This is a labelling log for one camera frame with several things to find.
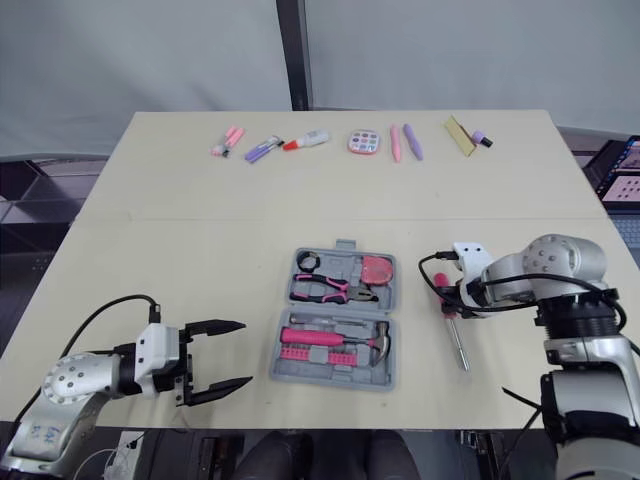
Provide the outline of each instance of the calculator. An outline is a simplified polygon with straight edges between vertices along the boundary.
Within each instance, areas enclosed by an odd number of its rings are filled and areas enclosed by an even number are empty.
[[[380,146],[380,135],[373,130],[355,130],[349,135],[347,148],[353,153],[373,155]]]

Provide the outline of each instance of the glue bottle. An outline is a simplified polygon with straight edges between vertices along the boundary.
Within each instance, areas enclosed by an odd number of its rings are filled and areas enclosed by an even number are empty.
[[[284,150],[295,150],[296,148],[313,147],[314,145],[326,142],[329,138],[329,132],[326,130],[314,130],[313,132],[307,133],[304,137],[286,143],[282,148]]]

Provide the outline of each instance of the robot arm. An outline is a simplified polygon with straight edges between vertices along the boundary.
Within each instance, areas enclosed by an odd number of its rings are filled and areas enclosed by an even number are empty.
[[[142,393],[156,397],[173,391],[177,405],[198,405],[225,397],[251,377],[236,378],[193,391],[194,335],[220,335],[244,328],[238,322],[207,320],[185,328],[150,323],[135,343],[109,354],[78,353],[58,360],[46,374],[36,401],[0,461],[0,469],[67,478],[109,400]]]
[[[463,278],[454,287],[433,286],[422,268],[431,258],[454,260]],[[445,313],[486,317],[537,306],[547,361],[561,368],[540,380],[543,423],[559,447],[557,478],[639,478],[640,380],[631,344],[619,333],[626,318],[617,292],[602,280],[602,249],[545,235],[497,261],[476,243],[455,243],[427,259],[420,271]]]

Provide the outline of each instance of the gray wall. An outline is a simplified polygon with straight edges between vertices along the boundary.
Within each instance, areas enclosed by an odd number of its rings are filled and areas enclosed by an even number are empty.
[[[290,108],[275,0],[0,2],[0,156],[109,154],[137,110]]]
[[[308,0],[315,107],[543,108],[640,133],[637,0]]]

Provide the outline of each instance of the sticky note pad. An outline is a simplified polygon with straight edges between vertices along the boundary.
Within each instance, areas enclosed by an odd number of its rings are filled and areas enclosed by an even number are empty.
[[[476,149],[475,144],[471,141],[469,134],[464,128],[462,128],[462,125],[457,122],[453,115],[451,115],[449,120],[444,123],[444,128],[447,129],[449,135],[451,135],[451,137],[456,141],[460,150],[462,150],[462,153],[467,157],[473,153]]]

